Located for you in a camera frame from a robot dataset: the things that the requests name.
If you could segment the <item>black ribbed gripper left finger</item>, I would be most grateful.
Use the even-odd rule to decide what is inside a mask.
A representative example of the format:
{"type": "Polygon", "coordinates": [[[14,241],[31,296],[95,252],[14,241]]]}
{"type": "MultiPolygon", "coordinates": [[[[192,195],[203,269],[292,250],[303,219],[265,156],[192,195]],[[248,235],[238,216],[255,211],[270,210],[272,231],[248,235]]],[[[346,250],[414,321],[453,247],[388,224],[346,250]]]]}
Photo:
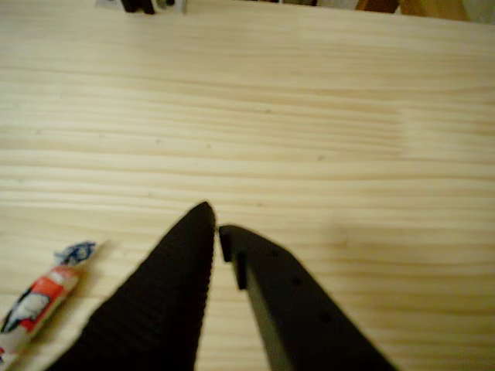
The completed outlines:
{"type": "Polygon", "coordinates": [[[209,203],[189,210],[49,369],[194,369],[215,231],[209,203]]]}

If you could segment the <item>black holed gripper right finger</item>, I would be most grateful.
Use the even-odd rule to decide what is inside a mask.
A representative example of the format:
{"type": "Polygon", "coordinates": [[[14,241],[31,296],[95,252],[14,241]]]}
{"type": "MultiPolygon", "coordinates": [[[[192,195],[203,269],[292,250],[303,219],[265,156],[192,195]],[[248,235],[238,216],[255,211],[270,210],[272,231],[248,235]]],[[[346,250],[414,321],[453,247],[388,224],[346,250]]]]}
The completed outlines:
{"type": "Polygon", "coordinates": [[[249,297],[273,370],[393,370],[284,247],[241,226],[219,230],[224,260],[249,297]]]}

